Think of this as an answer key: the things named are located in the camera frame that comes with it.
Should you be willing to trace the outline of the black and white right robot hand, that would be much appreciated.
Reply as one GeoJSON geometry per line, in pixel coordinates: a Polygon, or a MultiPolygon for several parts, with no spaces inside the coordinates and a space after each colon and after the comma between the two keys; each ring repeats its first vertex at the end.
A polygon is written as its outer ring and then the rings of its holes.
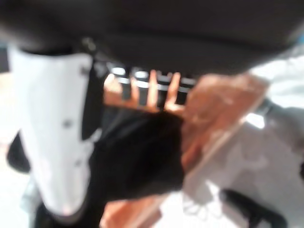
{"type": "Polygon", "coordinates": [[[301,0],[3,0],[32,228],[97,228],[106,204],[180,190],[205,74],[295,45],[301,0]]]}

